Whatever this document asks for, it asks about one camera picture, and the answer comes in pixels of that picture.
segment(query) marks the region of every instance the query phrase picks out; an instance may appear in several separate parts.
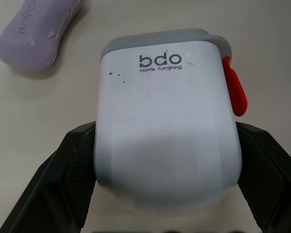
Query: red latch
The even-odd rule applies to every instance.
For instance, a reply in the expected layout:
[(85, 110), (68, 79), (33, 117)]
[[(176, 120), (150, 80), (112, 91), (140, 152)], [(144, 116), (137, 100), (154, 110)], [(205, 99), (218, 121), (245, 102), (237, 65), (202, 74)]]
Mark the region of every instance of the red latch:
[(225, 57), (222, 60), (223, 70), (229, 92), (229, 98), (231, 99), (233, 112), (236, 116), (241, 117), (245, 114), (248, 102), (246, 95), (243, 91), (243, 87), (239, 82), (237, 74), (229, 66), (229, 57)]

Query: purple soap bar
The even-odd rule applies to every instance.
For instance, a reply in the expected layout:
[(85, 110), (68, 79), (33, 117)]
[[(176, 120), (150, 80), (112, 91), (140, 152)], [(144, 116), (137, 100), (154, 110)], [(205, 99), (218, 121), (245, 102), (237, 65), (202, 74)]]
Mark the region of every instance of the purple soap bar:
[(23, 0), (0, 35), (0, 58), (27, 71), (51, 66), (61, 37), (83, 0)]

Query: white table surface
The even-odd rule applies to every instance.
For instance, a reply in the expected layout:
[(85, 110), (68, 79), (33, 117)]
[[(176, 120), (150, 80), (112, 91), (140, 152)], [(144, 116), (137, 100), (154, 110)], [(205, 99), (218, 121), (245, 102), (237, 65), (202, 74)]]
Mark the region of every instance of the white table surface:
[[(0, 33), (19, 8), (20, 0), (0, 0)], [(231, 65), (249, 103), (237, 120), (267, 130), (291, 156), (291, 0), (85, 0), (52, 68), (26, 74), (0, 60), (0, 227), (64, 135), (96, 119), (100, 54), (107, 43), (185, 28), (229, 41)], [(260, 232), (238, 187), (210, 210), (161, 218), (123, 210), (98, 185), (82, 232), (169, 229)]]

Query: white plastic container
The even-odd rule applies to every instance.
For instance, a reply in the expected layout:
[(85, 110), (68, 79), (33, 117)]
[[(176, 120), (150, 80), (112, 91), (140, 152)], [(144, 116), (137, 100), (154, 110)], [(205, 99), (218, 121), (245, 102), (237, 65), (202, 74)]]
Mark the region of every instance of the white plastic container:
[(99, 185), (125, 206), (179, 216), (237, 184), (241, 148), (222, 59), (201, 29), (121, 37), (101, 59), (95, 141)]

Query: gray lid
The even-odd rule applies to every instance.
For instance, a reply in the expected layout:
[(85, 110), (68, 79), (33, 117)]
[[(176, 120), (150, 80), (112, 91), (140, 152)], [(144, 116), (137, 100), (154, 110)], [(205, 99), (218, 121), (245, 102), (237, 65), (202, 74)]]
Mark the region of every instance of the gray lid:
[(209, 33), (203, 29), (183, 29), (169, 32), (147, 33), (119, 37), (112, 40), (105, 47), (105, 49), (102, 51), (101, 59), (107, 53), (115, 50), (188, 41), (211, 42), (218, 47), (221, 54), (221, 59), (227, 56), (232, 59), (232, 49), (228, 41), (219, 35), (209, 35)]

